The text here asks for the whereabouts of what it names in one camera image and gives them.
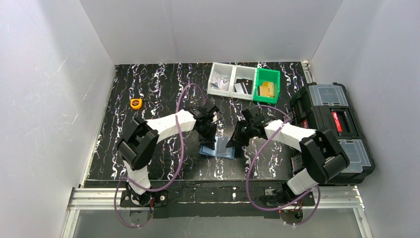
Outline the blue card holder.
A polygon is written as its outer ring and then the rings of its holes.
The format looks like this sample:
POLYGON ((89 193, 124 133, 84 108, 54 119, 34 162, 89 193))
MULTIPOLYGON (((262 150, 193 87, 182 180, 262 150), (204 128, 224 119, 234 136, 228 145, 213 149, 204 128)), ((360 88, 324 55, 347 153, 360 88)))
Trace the blue card holder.
POLYGON ((201 145, 199 154, 205 156, 213 156, 218 158, 224 159, 234 159, 235 158, 235 148, 233 147, 226 147, 227 142, 229 141, 228 136, 216 136, 215 143, 214 143, 214 150, 201 145))

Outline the grey credit card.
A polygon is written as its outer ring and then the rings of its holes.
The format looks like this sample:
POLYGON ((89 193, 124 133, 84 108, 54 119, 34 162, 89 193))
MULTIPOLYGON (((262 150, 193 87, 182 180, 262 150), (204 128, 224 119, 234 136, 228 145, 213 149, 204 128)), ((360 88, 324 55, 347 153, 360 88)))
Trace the grey credit card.
POLYGON ((245 82, 235 83, 234 84, 234 91, 236 93, 248 94, 248 90, 247 90, 247 86, 246 86, 245 82))

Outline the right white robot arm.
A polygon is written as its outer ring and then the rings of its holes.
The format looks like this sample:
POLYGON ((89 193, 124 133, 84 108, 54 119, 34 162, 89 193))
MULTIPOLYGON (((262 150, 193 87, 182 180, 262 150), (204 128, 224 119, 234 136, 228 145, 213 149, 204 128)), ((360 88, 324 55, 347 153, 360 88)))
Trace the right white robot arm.
POLYGON ((325 184, 350 164, 349 157, 331 129, 302 128, 263 114, 259 105, 241 111, 244 119, 237 122, 226 147, 248 146, 254 137, 272 139, 288 145, 301 154, 303 169, 283 184, 292 196, 325 184))

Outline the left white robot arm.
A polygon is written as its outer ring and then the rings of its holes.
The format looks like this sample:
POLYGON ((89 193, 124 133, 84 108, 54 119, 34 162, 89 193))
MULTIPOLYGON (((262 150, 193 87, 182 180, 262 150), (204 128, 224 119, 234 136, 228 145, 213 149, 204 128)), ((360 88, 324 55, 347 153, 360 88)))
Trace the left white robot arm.
POLYGON ((158 192, 152 189, 148 177, 148 164, 159 142, 176 134, 196 131, 198 142, 214 149, 216 121, 219 107, 206 105, 191 107, 158 119, 133 119, 123 130, 117 143, 117 156, 127 169, 127 184, 136 195, 158 192))

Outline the yellow items in green bin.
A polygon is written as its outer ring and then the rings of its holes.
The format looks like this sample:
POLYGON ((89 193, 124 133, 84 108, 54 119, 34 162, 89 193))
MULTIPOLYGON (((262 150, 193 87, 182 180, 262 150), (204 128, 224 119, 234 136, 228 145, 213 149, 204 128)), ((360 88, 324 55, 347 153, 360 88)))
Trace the yellow items in green bin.
POLYGON ((262 97, 274 98, 274 86, 273 82, 264 81, 262 85, 258 87, 258 95, 262 97))

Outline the left grey storage bin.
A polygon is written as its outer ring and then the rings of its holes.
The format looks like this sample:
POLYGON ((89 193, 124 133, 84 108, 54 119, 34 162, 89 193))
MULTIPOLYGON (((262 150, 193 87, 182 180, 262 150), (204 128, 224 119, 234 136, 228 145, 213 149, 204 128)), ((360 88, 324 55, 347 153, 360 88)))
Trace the left grey storage bin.
POLYGON ((233 89, 235 66, 232 64, 214 62, 208 78, 209 95, 230 97, 233 89))

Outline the grey storage bin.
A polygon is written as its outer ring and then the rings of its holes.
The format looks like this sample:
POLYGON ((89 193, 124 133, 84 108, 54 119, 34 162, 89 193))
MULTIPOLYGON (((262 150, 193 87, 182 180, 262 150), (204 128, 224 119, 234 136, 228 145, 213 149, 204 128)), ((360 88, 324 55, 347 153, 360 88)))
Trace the grey storage bin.
POLYGON ((255 92, 257 69, 255 67, 234 66, 231 97, 252 101, 255 92))
POLYGON ((230 97, 233 89, 235 66, 232 64, 214 62, 208 78, 209 95, 230 97))

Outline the small items in grey bin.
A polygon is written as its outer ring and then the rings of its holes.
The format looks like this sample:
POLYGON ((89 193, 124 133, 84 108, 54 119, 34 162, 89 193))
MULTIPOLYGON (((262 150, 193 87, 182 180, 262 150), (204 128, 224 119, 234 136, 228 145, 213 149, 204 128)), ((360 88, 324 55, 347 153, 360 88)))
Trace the small items in grey bin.
POLYGON ((216 75, 211 80, 211 84, 221 91, 228 91, 229 83, 230 83, 229 77, 223 77, 220 75, 216 75))

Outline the green storage bin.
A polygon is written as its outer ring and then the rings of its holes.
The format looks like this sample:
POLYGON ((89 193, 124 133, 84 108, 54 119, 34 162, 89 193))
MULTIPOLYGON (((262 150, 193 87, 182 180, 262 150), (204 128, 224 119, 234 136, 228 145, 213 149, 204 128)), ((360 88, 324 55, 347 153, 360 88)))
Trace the green storage bin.
POLYGON ((280 71, 257 68, 253 101, 277 104, 280 95, 280 71))

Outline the middle grey storage bin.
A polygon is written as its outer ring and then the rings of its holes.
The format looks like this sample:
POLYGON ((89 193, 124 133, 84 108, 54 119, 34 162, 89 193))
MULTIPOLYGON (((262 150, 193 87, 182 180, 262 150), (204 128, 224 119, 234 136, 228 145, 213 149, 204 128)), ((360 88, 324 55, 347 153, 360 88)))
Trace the middle grey storage bin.
POLYGON ((234 66, 231 97, 252 101, 255 92, 257 69, 255 67, 234 66))

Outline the orange tape measure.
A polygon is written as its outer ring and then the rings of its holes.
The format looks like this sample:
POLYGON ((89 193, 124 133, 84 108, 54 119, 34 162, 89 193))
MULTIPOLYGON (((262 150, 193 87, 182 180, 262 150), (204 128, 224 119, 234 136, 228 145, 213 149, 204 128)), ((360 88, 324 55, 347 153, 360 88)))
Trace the orange tape measure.
POLYGON ((130 101, 130 107, 134 110, 139 110, 143 105, 143 100, 139 98, 133 98, 130 101))

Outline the black toolbox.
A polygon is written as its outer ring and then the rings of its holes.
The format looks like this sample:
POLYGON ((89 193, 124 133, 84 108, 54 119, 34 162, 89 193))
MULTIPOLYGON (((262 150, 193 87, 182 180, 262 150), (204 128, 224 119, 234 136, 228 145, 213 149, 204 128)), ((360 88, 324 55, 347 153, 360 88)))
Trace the black toolbox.
POLYGON ((349 167, 330 180, 329 185, 360 184, 373 173, 374 160, 344 85, 310 83, 292 96, 290 107, 293 125, 330 128, 348 155, 349 167))

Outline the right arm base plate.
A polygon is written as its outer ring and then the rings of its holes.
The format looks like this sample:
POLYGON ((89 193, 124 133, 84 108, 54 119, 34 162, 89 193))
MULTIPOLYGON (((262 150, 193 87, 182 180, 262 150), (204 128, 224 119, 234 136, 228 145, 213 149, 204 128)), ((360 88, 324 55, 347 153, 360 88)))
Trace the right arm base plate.
MULTIPOLYGON (((283 192, 282 189, 266 189, 264 195, 260 197, 260 201, 266 207, 280 207, 286 203, 291 202, 297 195, 292 194, 291 196, 283 192)), ((312 192, 307 194, 299 201, 294 202, 289 209, 280 210, 280 219, 287 224, 297 224, 305 219, 303 211, 304 206, 315 206, 316 200, 312 192)))

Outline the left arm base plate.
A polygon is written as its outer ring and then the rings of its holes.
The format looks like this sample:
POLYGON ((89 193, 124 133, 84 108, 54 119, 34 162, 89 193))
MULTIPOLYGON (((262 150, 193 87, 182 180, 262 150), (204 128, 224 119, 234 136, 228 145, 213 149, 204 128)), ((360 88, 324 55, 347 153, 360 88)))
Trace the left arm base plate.
POLYGON ((166 207, 168 205, 168 191, 145 192, 138 195, 131 190, 124 190, 121 194, 120 207, 166 207))

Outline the aluminium frame rail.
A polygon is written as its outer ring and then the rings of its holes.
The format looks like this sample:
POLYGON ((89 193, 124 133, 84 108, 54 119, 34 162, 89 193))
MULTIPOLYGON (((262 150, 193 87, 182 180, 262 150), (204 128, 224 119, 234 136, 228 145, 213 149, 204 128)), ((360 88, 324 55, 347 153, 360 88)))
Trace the aluminium frame rail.
MULTIPOLYGON (((67 215, 62 237, 72 237, 81 210, 112 210, 114 188, 76 188, 72 191, 67 205, 67 215)), ((372 233, 365 215, 365 206, 356 186, 322 186, 320 194, 314 191, 315 199, 320 197, 318 209, 352 209, 363 238, 371 238, 372 233)))

